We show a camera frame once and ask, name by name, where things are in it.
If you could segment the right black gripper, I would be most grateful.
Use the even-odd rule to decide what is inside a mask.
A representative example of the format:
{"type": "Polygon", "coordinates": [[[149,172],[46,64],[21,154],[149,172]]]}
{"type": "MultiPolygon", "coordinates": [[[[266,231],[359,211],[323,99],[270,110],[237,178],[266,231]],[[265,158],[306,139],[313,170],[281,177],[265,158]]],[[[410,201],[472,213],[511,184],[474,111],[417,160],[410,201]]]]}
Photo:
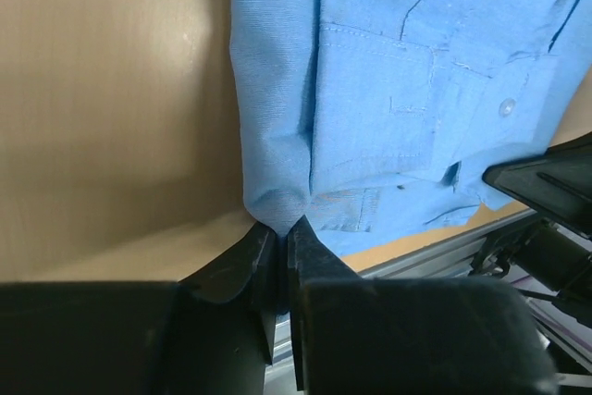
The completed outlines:
{"type": "MultiPolygon", "coordinates": [[[[482,180],[575,234],[591,238],[591,135],[543,155],[489,167],[482,180]]],[[[591,315],[591,252],[542,216],[492,231],[473,257],[471,273],[505,278],[516,265],[553,293],[522,294],[570,316],[591,315]]]]}

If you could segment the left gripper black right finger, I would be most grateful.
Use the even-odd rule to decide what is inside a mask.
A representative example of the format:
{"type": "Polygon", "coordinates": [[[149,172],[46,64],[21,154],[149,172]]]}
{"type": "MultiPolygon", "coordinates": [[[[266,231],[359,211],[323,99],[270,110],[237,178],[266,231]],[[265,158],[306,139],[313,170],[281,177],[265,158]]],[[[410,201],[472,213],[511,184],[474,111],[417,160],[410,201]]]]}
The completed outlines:
{"type": "Polygon", "coordinates": [[[520,294],[494,278],[362,278],[306,219],[287,238],[296,384],[307,394],[551,394],[520,294]]]}

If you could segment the light blue long sleeve shirt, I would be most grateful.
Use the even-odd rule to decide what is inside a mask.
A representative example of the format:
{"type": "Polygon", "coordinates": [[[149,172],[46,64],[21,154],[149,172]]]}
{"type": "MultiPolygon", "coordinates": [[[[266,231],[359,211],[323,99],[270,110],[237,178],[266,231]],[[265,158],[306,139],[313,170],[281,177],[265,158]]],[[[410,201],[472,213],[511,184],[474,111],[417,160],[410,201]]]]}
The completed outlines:
{"type": "Polygon", "coordinates": [[[466,223],[542,154],[591,66],[591,0],[231,0],[244,203],[348,255],[466,223]]]}

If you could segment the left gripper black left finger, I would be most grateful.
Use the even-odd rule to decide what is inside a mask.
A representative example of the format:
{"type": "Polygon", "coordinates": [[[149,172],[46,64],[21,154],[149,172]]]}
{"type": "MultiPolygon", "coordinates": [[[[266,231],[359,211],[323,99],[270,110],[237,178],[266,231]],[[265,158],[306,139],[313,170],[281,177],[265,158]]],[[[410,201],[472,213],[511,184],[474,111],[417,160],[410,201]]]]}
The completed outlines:
{"type": "Polygon", "coordinates": [[[260,394],[273,357],[278,248],[253,226],[180,281],[1,288],[5,394],[260,394]]]}

